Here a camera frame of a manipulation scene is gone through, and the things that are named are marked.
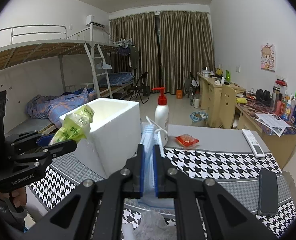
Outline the left hand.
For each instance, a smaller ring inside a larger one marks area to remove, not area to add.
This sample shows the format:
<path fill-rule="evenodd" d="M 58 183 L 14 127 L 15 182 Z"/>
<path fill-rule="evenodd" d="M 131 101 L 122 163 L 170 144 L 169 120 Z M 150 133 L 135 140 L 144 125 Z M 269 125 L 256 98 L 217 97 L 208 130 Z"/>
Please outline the left hand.
<path fill-rule="evenodd" d="M 26 193 L 25 187 L 22 187 L 20 189 L 12 191 L 11 196 L 13 198 L 13 203 L 14 203 L 15 207 L 26 206 L 27 193 Z M 9 199 L 9 198 L 10 198 L 10 195 L 8 193 L 1 193 L 0 192 L 0 199 L 1 200 L 5 200 L 5 199 Z"/>

